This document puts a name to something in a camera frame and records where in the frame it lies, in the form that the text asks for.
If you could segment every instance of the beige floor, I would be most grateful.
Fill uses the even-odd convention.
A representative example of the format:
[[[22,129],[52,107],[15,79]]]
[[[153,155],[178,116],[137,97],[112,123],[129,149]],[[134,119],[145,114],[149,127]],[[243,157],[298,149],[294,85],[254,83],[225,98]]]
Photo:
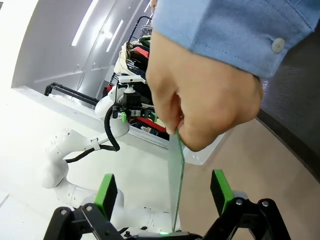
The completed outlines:
[[[218,213],[210,192],[212,169],[223,169],[234,190],[256,203],[273,199],[291,239],[320,239],[320,184],[257,120],[231,130],[203,166],[187,164],[180,202],[182,229],[203,235]],[[253,239],[241,229],[236,240]]]

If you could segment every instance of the button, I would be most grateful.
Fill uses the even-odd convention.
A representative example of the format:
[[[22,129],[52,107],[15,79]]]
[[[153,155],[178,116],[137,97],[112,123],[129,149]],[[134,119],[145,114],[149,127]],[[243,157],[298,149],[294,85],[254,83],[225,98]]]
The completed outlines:
[[[281,37],[277,38],[272,43],[272,51],[276,54],[280,53],[285,48],[285,40]]]

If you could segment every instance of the screw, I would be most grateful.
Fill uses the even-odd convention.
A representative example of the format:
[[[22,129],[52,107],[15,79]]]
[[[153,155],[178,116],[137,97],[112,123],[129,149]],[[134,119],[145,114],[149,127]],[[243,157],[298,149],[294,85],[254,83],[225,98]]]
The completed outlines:
[[[235,204],[237,204],[237,205],[242,205],[242,200],[241,199],[238,199],[237,201],[235,201]]]
[[[263,201],[263,202],[262,202],[262,206],[264,206],[264,207],[268,207],[268,206],[269,206],[269,202],[267,202],[267,201]]]

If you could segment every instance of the sleeve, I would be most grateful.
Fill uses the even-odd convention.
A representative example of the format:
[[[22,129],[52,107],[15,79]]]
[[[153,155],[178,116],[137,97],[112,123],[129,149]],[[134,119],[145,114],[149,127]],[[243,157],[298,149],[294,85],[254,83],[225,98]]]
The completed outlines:
[[[159,0],[153,27],[193,53],[270,78],[319,17],[320,0]]]

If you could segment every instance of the transparent glass plate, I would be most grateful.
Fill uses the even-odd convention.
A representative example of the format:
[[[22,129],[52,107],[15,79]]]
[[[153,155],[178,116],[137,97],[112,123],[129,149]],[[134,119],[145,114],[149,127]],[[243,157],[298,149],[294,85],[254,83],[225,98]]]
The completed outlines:
[[[170,135],[169,156],[168,156],[168,176],[171,205],[172,231],[176,230],[178,217],[182,180],[184,176],[185,158],[178,131],[175,135]]]

